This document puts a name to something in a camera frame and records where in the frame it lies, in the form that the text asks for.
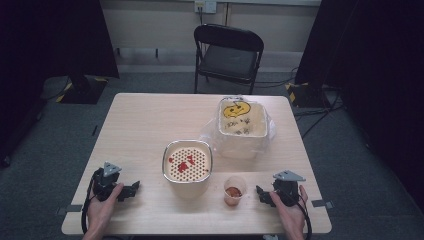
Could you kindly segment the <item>white wall socket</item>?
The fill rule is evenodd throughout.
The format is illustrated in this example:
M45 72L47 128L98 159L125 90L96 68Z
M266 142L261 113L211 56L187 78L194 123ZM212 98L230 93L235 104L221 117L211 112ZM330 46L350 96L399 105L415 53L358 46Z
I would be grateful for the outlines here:
M196 13L215 14L217 12L217 2L212 0L195 0L194 11Z

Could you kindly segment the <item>person's left hand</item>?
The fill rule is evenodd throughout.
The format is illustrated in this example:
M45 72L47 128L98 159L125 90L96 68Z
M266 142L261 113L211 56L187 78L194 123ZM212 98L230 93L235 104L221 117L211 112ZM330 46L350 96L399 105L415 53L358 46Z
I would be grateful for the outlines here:
M87 231L103 232L105 234L114 212L117 197L121 193L123 187L123 183L117 184L109 198L105 201L99 201L94 196L93 192L90 192L90 204L87 212Z

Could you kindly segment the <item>person's right hand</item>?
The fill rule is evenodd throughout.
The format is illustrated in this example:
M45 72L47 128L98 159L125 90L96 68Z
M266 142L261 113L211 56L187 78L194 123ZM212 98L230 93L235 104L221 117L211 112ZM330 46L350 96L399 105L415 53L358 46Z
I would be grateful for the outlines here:
M285 206L275 192L270 192L270 196L276 205L285 234L303 233L305 226L305 215L303 211L306 210L308 195L302 185L299 187L302 191L302 196L305 200L305 203L300 203L299 205L292 207Z

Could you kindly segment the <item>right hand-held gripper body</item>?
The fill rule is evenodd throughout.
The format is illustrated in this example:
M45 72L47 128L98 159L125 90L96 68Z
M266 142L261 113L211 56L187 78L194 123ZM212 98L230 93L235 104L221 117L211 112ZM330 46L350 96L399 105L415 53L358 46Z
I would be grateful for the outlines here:
M279 196L281 202L292 207L305 203L300 190L299 181L304 181L304 178L290 170L284 170L273 175L274 192Z

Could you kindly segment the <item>red food scraps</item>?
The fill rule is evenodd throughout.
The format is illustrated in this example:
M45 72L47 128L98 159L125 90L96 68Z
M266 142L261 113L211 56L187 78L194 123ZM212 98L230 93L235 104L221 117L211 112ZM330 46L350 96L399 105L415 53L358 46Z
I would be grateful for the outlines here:
M168 162L170 163L170 169L173 172L177 171L178 173L184 173L196 165L196 160L193 154L171 156L168 158Z

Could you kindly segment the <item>clear bag with smiley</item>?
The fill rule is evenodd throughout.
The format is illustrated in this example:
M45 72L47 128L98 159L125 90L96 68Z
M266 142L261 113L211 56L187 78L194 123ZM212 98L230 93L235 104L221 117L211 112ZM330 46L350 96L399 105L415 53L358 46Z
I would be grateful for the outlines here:
M222 157L253 159L267 150L275 135L275 123L261 103L227 96L203 127L200 139Z

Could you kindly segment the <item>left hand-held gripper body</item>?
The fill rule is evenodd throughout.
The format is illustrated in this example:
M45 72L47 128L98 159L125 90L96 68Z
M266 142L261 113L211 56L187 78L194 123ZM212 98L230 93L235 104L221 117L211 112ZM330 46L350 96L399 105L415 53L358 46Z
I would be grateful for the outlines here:
M109 162L105 162L102 168L96 170L93 174L94 187L92 188L94 196L99 201L105 201L109 198L116 182L119 178L121 168Z

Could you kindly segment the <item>white bin with perforated strainer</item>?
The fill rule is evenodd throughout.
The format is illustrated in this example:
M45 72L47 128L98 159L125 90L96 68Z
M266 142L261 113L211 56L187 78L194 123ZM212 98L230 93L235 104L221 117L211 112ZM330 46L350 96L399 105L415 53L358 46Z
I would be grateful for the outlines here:
M204 141L177 140L165 148L162 174L180 198L200 197L207 190L212 168L212 151Z

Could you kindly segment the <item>black curtain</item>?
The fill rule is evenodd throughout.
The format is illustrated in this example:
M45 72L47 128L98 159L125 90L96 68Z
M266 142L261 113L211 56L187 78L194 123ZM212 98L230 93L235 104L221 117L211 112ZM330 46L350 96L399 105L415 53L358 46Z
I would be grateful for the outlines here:
M0 167L44 107L45 81L76 75L119 76L100 0L0 0Z
M321 0L296 81L341 89L424 212L424 0Z

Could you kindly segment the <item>black folding chair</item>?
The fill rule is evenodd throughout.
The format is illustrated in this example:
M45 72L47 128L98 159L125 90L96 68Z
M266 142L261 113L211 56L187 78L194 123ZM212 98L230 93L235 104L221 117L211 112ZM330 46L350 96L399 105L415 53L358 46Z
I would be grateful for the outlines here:
M196 62L194 92L204 76L247 84L253 93L264 42L256 33L218 24L203 24L194 30Z

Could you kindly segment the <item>black stand base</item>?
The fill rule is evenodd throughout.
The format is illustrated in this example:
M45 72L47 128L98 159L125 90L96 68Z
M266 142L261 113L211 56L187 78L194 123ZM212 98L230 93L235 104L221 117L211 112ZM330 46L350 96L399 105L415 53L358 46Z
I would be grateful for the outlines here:
M330 103L322 88L308 83L285 85L290 102L298 108L329 108Z
M70 76L69 79L64 92L56 99L57 103L95 105L108 83L105 78L88 78L84 75Z

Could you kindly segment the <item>small clear plastic cup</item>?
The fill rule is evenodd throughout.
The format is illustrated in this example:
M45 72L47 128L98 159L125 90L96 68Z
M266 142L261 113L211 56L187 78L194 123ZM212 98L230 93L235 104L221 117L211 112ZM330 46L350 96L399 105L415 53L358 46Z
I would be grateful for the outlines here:
M240 176L231 176L224 182L224 202L228 206L237 206L246 192L246 182Z

